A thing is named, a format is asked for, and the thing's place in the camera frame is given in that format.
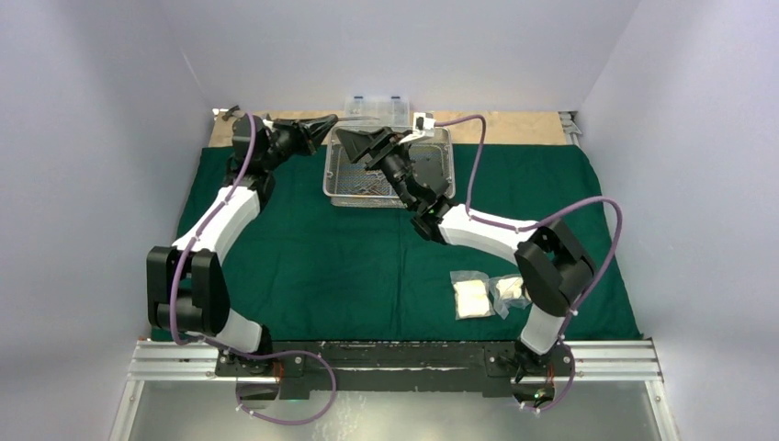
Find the silver surgical scissors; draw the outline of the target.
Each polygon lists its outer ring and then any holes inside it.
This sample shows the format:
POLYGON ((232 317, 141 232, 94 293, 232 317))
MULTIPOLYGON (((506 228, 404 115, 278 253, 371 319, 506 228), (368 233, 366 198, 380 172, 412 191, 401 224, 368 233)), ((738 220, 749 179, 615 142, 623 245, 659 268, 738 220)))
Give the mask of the silver surgical scissors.
POLYGON ((356 115, 356 116, 336 116, 336 120, 338 122, 346 122, 346 121, 380 120, 380 118, 374 116, 356 115))

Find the white gauze packet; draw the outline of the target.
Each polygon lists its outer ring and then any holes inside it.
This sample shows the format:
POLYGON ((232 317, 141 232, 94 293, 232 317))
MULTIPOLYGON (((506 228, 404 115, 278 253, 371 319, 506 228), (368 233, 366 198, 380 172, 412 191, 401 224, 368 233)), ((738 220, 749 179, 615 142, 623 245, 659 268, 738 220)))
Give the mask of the white gauze packet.
POLYGON ((480 271, 451 271, 456 319, 486 318, 494 314, 489 297, 488 276, 480 271))

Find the dark green surgical drape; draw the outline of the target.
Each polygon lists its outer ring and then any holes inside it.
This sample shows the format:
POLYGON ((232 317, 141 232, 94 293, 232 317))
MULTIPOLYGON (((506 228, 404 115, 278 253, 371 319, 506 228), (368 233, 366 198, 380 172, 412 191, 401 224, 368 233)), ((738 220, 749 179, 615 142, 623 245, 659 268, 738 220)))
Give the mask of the dark green surgical drape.
MULTIPOLYGON (((296 156, 275 173, 265 211, 223 264, 232 307, 267 325, 275 341, 511 341, 528 312, 460 320, 450 275, 515 272, 489 254, 426 241, 403 209, 332 205, 322 190, 326 155, 296 156)), ((457 189, 472 206, 535 220, 596 196, 601 187, 576 146, 454 148, 457 189)))

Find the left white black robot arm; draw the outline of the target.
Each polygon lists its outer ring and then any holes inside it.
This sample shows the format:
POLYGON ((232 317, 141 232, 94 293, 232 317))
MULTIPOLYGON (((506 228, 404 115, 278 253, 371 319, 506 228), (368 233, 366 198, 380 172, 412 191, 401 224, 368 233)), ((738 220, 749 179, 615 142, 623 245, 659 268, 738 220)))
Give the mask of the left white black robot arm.
POLYGON ((147 317, 179 345, 204 341, 238 355, 250 375, 274 363, 267 326, 236 311, 222 262, 243 230, 266 208, 276 169, 294 156, 314 155, 339 118, 273 119, 251 112, 232 124, 226 176, 197 222, 146 257, 147 317))

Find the metal wire mesh tray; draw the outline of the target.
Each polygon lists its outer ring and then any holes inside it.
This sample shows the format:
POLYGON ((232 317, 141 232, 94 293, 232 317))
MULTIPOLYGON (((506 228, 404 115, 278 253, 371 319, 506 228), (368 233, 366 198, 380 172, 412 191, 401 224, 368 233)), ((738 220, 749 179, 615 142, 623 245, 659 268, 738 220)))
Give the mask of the metal wire mesh tray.
MULTIPOLYGON (((437 165, 449 184, 446 196, 452 198, 456 194, 454 148, 450 132, 437 128, 433 138, 417 142, 410 149, 414 161, 429 160, 437 165)), ((359 186, 375 180, 386 181, 379 170, 367 171, 365 160, 351 164, 335 135, 330 135, 327 145, 327 155, 324 166, 322 191, 331 199, 336 207, 363 209, 403 209, 404 206, 391 187, 391 193, 386 198, 368 198, 358 196, 359 186)))

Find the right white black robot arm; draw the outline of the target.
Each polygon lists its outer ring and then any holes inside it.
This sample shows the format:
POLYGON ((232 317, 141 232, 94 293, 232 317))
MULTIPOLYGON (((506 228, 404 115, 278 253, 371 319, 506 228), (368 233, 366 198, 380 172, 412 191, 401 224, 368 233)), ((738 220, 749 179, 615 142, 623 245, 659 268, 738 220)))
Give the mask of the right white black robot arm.
POLYGON ((449 182, 439 167, 414 160, 410 149, 444 127, 429 113, 417 113, 409 130, 337 128, 333 134, 353 164, 380 171, 414 229, 428 241, 464 246, 516 264, 532 308, 519 334, 515 360, 536 374, 552 359, 574 302, 595 280, 596 265, 579 239, 555 213, 541 221, 511 220, 474 210, 446 194, 449 182))

